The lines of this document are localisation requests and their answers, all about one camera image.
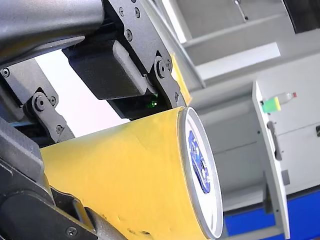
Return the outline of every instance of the blue panel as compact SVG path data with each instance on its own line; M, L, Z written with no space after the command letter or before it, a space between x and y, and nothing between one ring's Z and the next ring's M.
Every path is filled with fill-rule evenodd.
M320 191L288 202L291 240L310 240L320 236ZM275 225L273 214L263 209L225 218L230 236ZM283 240L282 235L267 238Z

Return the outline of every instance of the white wall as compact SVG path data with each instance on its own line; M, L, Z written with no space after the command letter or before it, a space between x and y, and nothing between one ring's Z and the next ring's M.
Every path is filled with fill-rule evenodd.
M258 74L263 96L297 92L297 98L272 113L283 151L282 169L289 170L287 194L320 185L320 54L280 65Z
M262 71L256 80L266 98L297 93L297 98L270 116L277 122L278 135L320 122L320 54Z

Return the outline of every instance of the can lid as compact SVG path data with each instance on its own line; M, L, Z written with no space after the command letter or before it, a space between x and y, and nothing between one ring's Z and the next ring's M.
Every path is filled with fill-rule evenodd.
M217 168L205 129L195 110L180 115L181 153L186 183L198 223L208 239L223 230L223 207Z

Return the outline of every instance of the white panel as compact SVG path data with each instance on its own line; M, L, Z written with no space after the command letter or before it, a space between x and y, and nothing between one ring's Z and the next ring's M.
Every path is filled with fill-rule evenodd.
M297 98L271 114L278 135L320 122L320 54L262 71L258 83L265 98L296 92Z
M257 141L260 130L255 112L212 125L205 125L204 128L213 153L252 144Z
M281 167L288 169L290 184L285 187L287 194L320 185L320 137L316 126L308 127L278 136L283 151Z
M257 143L214 154L222 194L262 183Z
M233 55L225 56L217 60L206 62L196 66L196 69L203 80L209 80L216 76L280 56L281 55L277 43L273 42Z

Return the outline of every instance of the pipe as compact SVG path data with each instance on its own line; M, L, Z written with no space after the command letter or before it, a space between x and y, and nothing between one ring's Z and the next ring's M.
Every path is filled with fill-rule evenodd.
M103 20L102 0L2 1L0 66L39 46L92 33Z

